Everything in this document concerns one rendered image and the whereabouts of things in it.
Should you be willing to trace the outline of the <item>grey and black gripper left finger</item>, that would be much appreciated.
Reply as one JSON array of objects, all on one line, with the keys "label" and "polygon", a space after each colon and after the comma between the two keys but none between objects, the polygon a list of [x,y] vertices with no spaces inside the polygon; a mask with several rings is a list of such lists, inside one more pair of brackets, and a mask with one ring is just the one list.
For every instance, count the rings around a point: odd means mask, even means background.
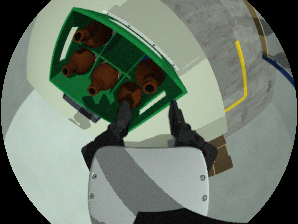
[{"label": "grey and black gripper left finger", "polygon": [[128,135],[130,120],[131,111],[129,101],[123,100],[121,108],[118,109],[116,113],[114,123],[110,123],[106,131],[98,135],[94,141],[91,141],[81,149],[89,171],[92,159],[99,148],[104,146],[125,146],[123,138]]}]

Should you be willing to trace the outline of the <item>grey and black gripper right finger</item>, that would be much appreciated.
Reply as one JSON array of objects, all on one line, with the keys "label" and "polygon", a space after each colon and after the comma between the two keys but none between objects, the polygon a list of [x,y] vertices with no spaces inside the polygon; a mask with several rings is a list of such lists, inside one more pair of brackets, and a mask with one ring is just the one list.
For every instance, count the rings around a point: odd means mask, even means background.
[{"label": "grey and black gripper right finger", "polygon": [[171,135],[176,138],[174,147],[191,146],[200,149],[209,173],[218,154],[218,149],[207,141],[205,142],[202,136],[191,130],[190,124],[185,123],[182,110],[178,108],[176,100],[170,101],[168,118]]}]

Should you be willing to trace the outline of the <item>green plastic crate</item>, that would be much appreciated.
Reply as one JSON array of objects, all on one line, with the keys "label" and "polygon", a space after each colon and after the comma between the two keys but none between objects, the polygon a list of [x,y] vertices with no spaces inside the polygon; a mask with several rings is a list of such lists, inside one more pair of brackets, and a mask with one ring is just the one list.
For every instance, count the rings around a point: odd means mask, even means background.
[{"label": "green plastic crate", "polygon": [[[169,62],[169,64],[167,64],[164,57],[158,51],[155,51],[156,49],[153,46],[151,46],[145,39],[143,40],[142,37],[126,25],[122,25],[120,24],[121,22],[112,19],[112,17],[108,17],[108,15],[96,11],[73,7],[60,30],[54,47],[49,81],[74,101],[107,122],[112,123],[114,122],[117,110],[120,109],[121,106],[117,100],[117,92],[124,78],[127,76],[134,83],[140,86],[135,79],[135,70],[138,63],[146,55],[149,56],[165,71],[165,78],[163,83],[157,87],[157,91],[155,93],[146,94],[143,91],[141,103],[137,107],[132,108],[129,128],[130,132],[168,107],[171,100],[178,100],[188,92],[172,65]],[[72,38],[65,58],[60,61],[65,42],[72,27],[78,27],[76,31],[83,30],[85,26],[93,21],[99,21],[116,31],[108,43],[97,48],[89,48],[82,42],[75,43]],[[83,46],[98,56],[93,67],[83,74],[72,73],[71,75],[64,76],[62,68],[70,61],[72,54],[78,49],[84,48]],[[96,96],[91,96],[88,93],[87,88],[91,83],[92,72],[98,65],[103,63],[104,60],[120,71],[122,75],[124,74],[124,76],[121,78],[121,75],[111,89],[100,91]],[[171,67],[169,67],[169,65]],[[173,71],[171,71],[171,69]],[[166,96],[140,114],[140,110],[142,108],[164,91]]]}]

